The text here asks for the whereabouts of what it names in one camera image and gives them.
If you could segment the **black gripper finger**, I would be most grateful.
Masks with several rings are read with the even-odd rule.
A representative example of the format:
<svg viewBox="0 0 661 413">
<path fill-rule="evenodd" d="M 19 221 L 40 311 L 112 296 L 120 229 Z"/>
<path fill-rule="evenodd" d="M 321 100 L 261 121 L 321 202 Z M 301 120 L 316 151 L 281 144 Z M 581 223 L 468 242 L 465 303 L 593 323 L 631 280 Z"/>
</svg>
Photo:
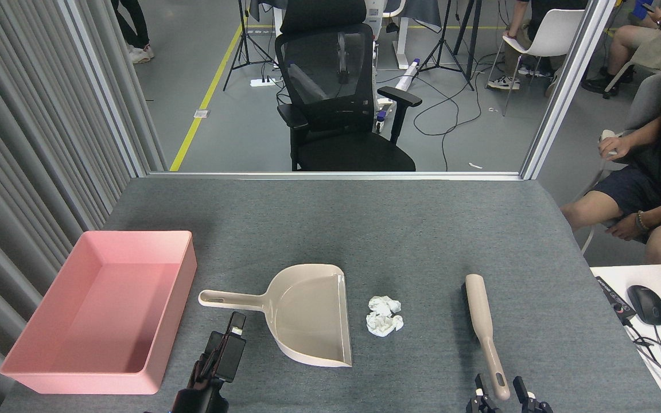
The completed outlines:
<svg viewBox="0 0 661 413">
<path fill-rule="evenodd" d="M 488 395 L 487 389 L 483 384 L 481 374 L 475 377 L 475 396 L 469 400 L 466 405 L 467 413 L 472 412 L 500 412 L 500 408 L 494 403 L 494 400 Z"/>
<path fill-rule="evenodd" d="M 522 405 L 522 412 L 549 412 L 553 413 L 553 409 L 548 402 L 540 402 L 533 392 L 530 392 L 524 384 L 524 379 L 521 376 L 516 376 L 512 381 L 514 389 Z"/>
</svg>

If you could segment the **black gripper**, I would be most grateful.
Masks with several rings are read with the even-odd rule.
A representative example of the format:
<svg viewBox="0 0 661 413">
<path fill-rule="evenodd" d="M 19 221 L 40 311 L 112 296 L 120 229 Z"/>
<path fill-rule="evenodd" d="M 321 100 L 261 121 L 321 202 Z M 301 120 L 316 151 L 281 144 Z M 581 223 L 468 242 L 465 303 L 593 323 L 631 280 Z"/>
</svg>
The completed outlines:
<svg viewBox="0 0 661 413">
<path fill-rule="evenodd" d="M 234 311 L 219 347 L 219 332 L 213 331 L 204 351 L 195 361 L 190 374 L 190 388 L 178 391 L 171 412 L 228 412 L 228 400 L 220 395 L 220 387 L 205 388 L 212 376 L 215 350 L 219 347 L 217 378 L 234 381 L 247 340 L 242 337 L 246 316 Z"/>
</svg>

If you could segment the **person's left hand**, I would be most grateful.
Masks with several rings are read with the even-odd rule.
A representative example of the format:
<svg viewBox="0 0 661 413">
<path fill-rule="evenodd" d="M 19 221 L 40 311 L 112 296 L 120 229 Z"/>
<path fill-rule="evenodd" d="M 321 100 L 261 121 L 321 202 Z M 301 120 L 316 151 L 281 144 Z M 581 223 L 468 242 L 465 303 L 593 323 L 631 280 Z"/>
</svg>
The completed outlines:
<svg viewBox="0 0 661 413">
<path fill-rule="evenodd" d="M 639 215 L 632 213 L 609 227 L 605 233 L 608 233 L 612 237 L 630 241 L 644 235 L 646 230 L 640 223 Z"/>
</svg>

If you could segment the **person's right hand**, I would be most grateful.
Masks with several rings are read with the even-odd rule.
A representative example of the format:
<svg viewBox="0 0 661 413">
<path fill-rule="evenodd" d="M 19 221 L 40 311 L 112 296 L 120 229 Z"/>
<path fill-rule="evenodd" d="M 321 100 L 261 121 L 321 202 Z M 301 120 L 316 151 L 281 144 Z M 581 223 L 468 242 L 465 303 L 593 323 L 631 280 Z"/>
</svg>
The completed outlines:
<svg viewBox="0 0 661 413">
<path fill-rule="evenodd" d="M 629 154 L 632 143 L 627 138 L 619 136 L 609 136 L 601 139 L 598 144 L 598 151 L 601 159 L 604 161 L 616 161 Z"/>
</svg>

